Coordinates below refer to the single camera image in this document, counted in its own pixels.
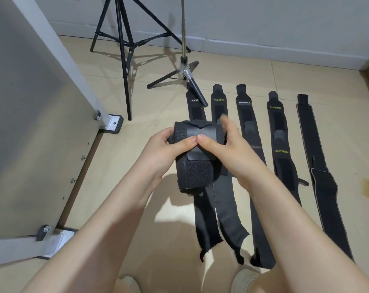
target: tile floor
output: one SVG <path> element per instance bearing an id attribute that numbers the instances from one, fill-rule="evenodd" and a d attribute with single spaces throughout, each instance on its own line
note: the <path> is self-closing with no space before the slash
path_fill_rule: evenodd
<path id="1" fill-rule="evenodd" d="M 100 40 L 95 53 L 91 40 L 60 37 L 109 113 L 126 118 L 119 48 Z M 125 120 L 119 135 L 104 135 L 75 201 L 67 226 L 80 228 L 104 201 L 138 157 L 148 138 L 174 121 L 188 118 L 186 89 L 179 82 L 148 90 L 147 83 L 174 70 L 178 49 L 143 46 L 132 66 L 133 121 Z M 292 159 L 299 177 L 310 181 L 296 111 L 298 93 L 309 94 L 330 172 L 339 186 L 338 204 L 356 263 L 369 276 L 369 198 L 363 180 L 369 179 L 369 91 L 358 71 L 297 63 L 229 57 L 192 52 L 199 60 L 194 76 L 206 99 L 221 84 L 229 116 L 239 124 L 236 85 L 245 83 L 252 97 L 266 161 L 272 170 L 268 92 L 277 90 L 289 126 Z M 210 108 L 206 115 L 211 119 Z M 238 212 L 251 233 L 248 194 L 234 179 Z M 300 186 L 302 206 L 320 225 L 312 185 Z M 121 274 L 134 276 L 146 293 L 229 292 L 240 269 L 226 242 L 199 261 L 192 199 L 179 193 L 175 167 L 152 195 L 123 263 Z M 243 253 L 252 254 L 252 238 Z M 0 266 L 0 292 L 18 292 L 44 264 L 32 259 Z"/>

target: white wall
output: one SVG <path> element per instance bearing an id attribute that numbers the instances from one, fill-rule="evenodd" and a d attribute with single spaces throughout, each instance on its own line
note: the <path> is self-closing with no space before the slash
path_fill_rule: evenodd
<path id="1" fill-rule="evenodd" d="M 181 0 L 141 0 L 180 34 Z M 36 0 L 60 35 L 93 37 L 104 0 Z M 162 29 L 124 0 L 135 40 Z M 112 0 L 103 31 L 115 35 Z M 359 69 L 369 59 L 369 0 L 186 0 L 197 51 Z M 172 39 L 153 45 L 177 46 Z"/>

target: tripod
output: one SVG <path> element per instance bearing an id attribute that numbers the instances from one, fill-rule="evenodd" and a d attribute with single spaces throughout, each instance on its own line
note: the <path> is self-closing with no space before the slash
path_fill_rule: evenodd
<path id="1" fill-rule="evenodd" d="M 107 10 L 109 8 L 111 0 L 106 0 L 104 2 L 102 14 L 100 15 L 98 26 L 96 27 L 94 39 L 92 40 L 90 51 L 94 51 L 94 47 L 96 44 L 96 40 L 98 39 L 98 36 L 106 37 L 113 39 L 114 41 L 117 41 L 119 43 L 120 52 L 121 52 L 121 62 L 122 62 L 122 72 L 123 72 L 123 82 L 125 87 L 125 98 L 126 98 L 126 109 L 128 111 L 128 120 L 132 120 L 132 110 L 131 110 L 131 103 L 130 103 L 130 96 L 129 96 L 129 85 L 128 85 L 128 77 L 129 77 L 129 71 L 130 71 L 130 63 L 133 58 L 134 49 L 144 45 L 154 39 L 157 38 L 163 38 L 163 37 L 173 37 L 178 43 L 182 44 L 182 41 L 171 32 L 170 29 L 168 29 L 143 3 L 141 3 L 139 0 L 133 0 L 141 9 L 143 9 L 155 22 L 158 23 L 166 32 L 160 35 L 153 36 L 148 39 L 144 39 L 138 42 L 133 41 L 133 36 L 130 30 L 129 26 L 129 20 L 128 16 L 126 14 L 125 10 L 125 4 L 123 3 L 123 0 L 115 0 L 115 11 L 117 13 L 117 26 L 118 26 L 118 34 L 119 37 L 116 38 L 114 36 L 111 36 L 109 34 L 103 33 L 100 31 L 104 18 L 106 16 Z M 123 40 L 123 31 L 122 31 L 122 20 L 123 20 L 123 26 L 125 27 L 126 35 L 128 36 L 129 41 Z M 125 59 L 125 48 L 124 46 L 129 48 L 128 57 Z M 191 52 L 191 50 L 185 45 L 182 45 L 182 49 L 187 49 L 188 52 Z"/>
<path id="2" fill-rule="evenodd" d="M 185 0 L 182 0 L 182 56 L 181 56 L 181 66 L 176 69 L 175 71 L 172 71 L 171 73 L 163 76 L 162 78 L 153 81 L 152 83 L 149 83 L 147 85 L 147 88 L 152 88 L 156 84 L 168 79 L 173 78 L 172 76 L 180 73 L 182 76 L 182 80 L 188 79 L 188 90 L 191 91 L 197 99 L 200 101 L 202 106 L 207 107 L 207 101 L 205 100 L 204 96 L 202 95 L 201 90 L 199 89 L 197 83 L 194 80 L 194 77 L 191 73 L 191 69 L 195 69 L 197 65 L 199 64 L 199 61 L 195 61 L 192 63 L 187 64 L 187 56 L 186 56 L 186 23 L 185 23 Z"/>

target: shoe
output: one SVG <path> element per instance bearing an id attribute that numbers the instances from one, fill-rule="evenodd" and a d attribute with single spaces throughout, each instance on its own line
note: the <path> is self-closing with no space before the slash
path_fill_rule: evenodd
<path id="1" fill-rule="evenodd" d="M 136 280 L 132 277 L 124 277 L 122 279 L 126 284 L 128 284 L 129 289 L 132 293 L 141 293 L 140 286 L 136 282 Z"/>
<path id="2" fill-rule="evenodd" d="M 233 279 L 231 293 L 247 293 L 251 283 L 260 275 L 257 271 L 241 270 Z"/>

